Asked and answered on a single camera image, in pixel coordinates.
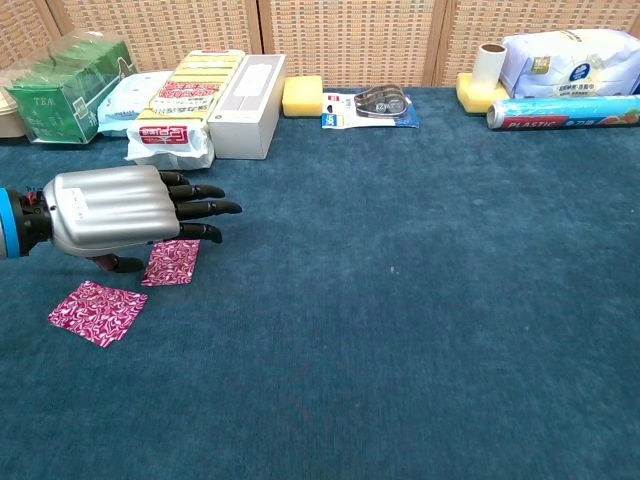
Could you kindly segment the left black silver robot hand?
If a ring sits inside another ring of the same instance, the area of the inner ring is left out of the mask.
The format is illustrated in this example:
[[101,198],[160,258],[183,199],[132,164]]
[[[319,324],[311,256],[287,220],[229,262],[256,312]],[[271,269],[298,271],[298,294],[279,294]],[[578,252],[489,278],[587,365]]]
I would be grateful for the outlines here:
[[53,245],[118,273],[143,268],[120,251],[172,240],[220,243],[220,230],[201,220],[242,212],[221,188],[152,165],[61,173],[44,187],[43,199]]

